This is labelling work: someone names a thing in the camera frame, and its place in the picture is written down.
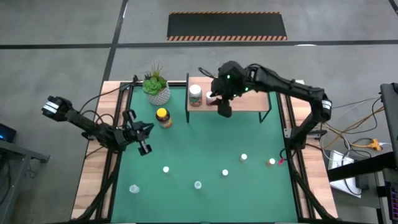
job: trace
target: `desk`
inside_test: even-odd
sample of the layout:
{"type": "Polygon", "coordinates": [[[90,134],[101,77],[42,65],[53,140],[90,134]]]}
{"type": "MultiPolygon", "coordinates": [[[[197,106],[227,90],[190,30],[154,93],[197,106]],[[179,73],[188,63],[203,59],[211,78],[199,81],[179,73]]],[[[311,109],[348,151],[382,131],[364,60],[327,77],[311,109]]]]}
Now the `desk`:
{"type": "MultiPolygon", "coordinates": [[[[110,90],[113,90],[120,86],[120,82],[105,82],[103,85],[102,93],[106,93],[110,90]]],[[[111,113],[114,114],[114,108],[116,106],[116,101],[118,98],[118,92],[104,95],[99,99],[98,110],[99,114],[103,113],[111,113]]],[[[126,104],[127,95],[124,95],[122,98],[122,105],[126,104]]],[[[284,108],[286,107],[286,103],[282,97],[282,104],[284,108]]],[[[296,118],[296,122],[299,125],[300,122],[308,115],[310,108],[308,103],[292,99],[292,106],[294,109],[294,115],[296,118]]],[[[285,115],[286,123],[289,123],[289,116],[285,115]]],[[[111,122],[110,119],[104,117],[105,122],[111,122]]],[[[312,144],[318,144],[316,141],[309,140],[312,144]]],[[[97,149],[99,147],[97,142],[90,142],[87,153],[97,149]]],[[[100,189],[101,179],[104,170],[104,162],[106,157],[106,150],[100,150],[94,154],[92,154],[89,158],[86,159],[83,170],[81,173],[80,184],[78,188],[78,192],[75,199],[75,204],[73,207],[72,218],[78,217],[86,207],[91,203],[94,199],[95,195],[100,189]]],[[[333,196],[331,194],[330,186],[328,183],[328,177],[326,174],[325,166],[323,165],[322,153],[317,149],[312,149],[311,147],[307,147],[303,150],[303,158],[305,162],[305,168],[307,171],[308,182],[312,192],[315,194],[317,199],[319,199],[320,203],[331,213],[333,216],[337,217],[337,212],[335,208],[335,204],[333,201],[333,196]]],[[[300,194],[300,201],[302,203],[303,215],[308,216],[308,211],[306,211],[305,205],[305,196],[302,192],[300,194]]],[[[104,200],[103,207],[103,216],[107,215],[108,206],[109,206],[109,196],[104,200]]]]}

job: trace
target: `white plant pot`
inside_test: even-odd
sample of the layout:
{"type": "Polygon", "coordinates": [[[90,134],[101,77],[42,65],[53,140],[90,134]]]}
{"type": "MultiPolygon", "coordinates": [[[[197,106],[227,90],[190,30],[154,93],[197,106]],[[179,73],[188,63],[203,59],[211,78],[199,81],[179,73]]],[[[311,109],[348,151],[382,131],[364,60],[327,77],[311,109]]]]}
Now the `white plant pot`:
{"type": "Polygon", "coordinates": [[[153,96],[150,94],[147,94],[149,103],[152,103],[153,105],[163,105],[168,102],[170,99],[170,89],[169,89],[169,84],[167,84],[166,88],[164,88],[162,91],[160,91],[157,95],[153,96]]]}

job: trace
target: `potted plant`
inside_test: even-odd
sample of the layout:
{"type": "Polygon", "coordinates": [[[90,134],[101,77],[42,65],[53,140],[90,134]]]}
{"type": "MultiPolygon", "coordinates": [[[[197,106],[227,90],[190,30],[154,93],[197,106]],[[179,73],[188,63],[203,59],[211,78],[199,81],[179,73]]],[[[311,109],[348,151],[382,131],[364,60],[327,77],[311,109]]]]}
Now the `potted plant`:
{"type": "Polygon", "coordinates": [[[170,89],[167,80],[160,75],[162,67],[159,64],[152,67],[152,71],[146,73],[142,89],[146,93],[148,100],[153,105],[163,105],[170,98],[170,89]]]}

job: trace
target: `green table surface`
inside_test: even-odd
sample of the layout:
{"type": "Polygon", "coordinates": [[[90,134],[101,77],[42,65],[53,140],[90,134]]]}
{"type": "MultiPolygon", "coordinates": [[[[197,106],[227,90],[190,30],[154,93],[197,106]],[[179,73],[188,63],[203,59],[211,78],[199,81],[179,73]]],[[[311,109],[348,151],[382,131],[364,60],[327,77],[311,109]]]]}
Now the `green table surface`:
{"type": "Polygon", "coordinates": [[[140,156],[138,144],[123,153],[112,222],[296,222],[297,215],[275,93],[273,110],[263,123],[256,112],[234,112],[224,118],[214,111],[191,112],[185,119],[185,87],[170,87],[162,107],[173,125],[161,128],[141,87],[134,87],[131,108],[137,120],[155,123],[147,143],[152,152],[140,156]],[[248,155],[239,161],[242,153],[248,155]],[[170,167],[168,174],[164,166],[170,167]],[[229,170],[223,177],[221,171],[229,170]],[[194,188],[195,181],[202,188],[194,188]],[[129,186],[140,187],[132,194],[129,186]]]}

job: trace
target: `wooden shelf top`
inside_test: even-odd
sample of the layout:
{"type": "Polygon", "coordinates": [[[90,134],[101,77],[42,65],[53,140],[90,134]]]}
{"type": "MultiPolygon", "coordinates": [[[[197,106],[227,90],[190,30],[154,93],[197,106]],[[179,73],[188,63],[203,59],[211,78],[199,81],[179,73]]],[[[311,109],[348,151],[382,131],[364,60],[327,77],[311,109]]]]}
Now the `wooden shelf top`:
{"type": "MultiPolygon", "coordinates": [[[[211,91],[212,78],[208,77],[189,77],[188,89],[191,85],[197,84],[201,87],[203,103],[201,106],[191,106],[189,103],[189,97],[187,98],[187,110],[188,111],[217,111],[217,106],[206,105],[206,93],[211,91]]],[[[236,97],[230,101],[232,111],[268,111],[269,102],[267,93],[256,93],[255,91],[249,91],[242,95],[242,97],[236,97]]]]}

